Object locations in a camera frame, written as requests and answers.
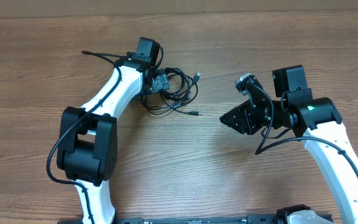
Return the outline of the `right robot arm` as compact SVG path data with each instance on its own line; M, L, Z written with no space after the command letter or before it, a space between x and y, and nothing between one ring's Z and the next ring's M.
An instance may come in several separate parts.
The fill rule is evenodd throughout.
M343 223L358 223L358 157L342 116L327 97L313 98L302 65L272 72L277 99L246 73L235 86L248 100L220 117L241 134L261 132L256 154L288 142L301 142L317 163L336 201Z

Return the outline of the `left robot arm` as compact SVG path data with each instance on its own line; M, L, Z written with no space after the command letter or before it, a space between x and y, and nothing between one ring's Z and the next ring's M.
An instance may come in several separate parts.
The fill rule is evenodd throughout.
M111 78L89 102L63 111L50 155L66 174L61 183L78 191L83 209L78 223L114 223L109 179L117 162L117 121L134 97L152 91L162 57L158 42L141 37L135 52L112 63Z

